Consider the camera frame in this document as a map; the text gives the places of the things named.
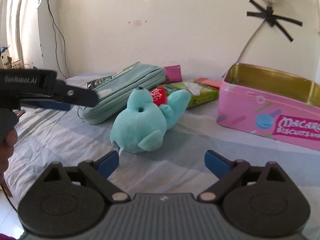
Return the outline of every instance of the plush toy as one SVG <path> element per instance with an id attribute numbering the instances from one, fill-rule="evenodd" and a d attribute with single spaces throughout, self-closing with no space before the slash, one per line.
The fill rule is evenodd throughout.
<path id="1" fill-rule="evenodd" d="M 133 153 L 158 149 L 190 99 L 188 91 L 179 90 L 166 99 L 166 104 L 157 106 L 148 90 L 137 87 L 128 98 L 127 108 L 114 121 L 111 142 Z"/>

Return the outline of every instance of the open tin box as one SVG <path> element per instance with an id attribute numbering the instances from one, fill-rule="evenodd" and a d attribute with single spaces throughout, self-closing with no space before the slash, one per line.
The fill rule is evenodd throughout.
<path id="1" fill-rule="evenodd" d="M 320 150 L 320 86 L 287 72 L 235 64 L 220 87 L 217 122 Z"/>

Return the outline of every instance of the mint green pencil case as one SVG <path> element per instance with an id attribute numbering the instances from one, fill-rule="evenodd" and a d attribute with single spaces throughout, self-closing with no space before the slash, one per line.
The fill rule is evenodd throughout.
<path id="1" fill-rule="evenodd" d="M 79 106 L 78 116 L 89 124 L 100 124 L 126 107 L 133 89 L 149 90 L 164 80 L 164 68 L 137 62 L 93 89 L 99 96 L 99 103 L 95 107 Z"/>

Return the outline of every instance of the white tile floor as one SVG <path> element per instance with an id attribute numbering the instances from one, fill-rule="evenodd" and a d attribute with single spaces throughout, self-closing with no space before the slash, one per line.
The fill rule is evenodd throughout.
<path id="1" fill-rule="evenodd" d="M 0 190 L 0 233 L 15 239 L 19 239 L 23 233 L 18 215 L 10 206 L 2 190 Z"/>

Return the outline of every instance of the green package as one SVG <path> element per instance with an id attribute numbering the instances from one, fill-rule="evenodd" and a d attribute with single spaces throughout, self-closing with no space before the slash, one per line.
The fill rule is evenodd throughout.
<path id="1" fill-rule="evenodd" d="M 217 100 L 219 97 L 219 90 L 195 82 L 163 84 L 158 87 L 163 87 L 165 89 L 166 96 L 181 89 L 188 90 L 191 93 L 191 100 L 187 108 Z"/>

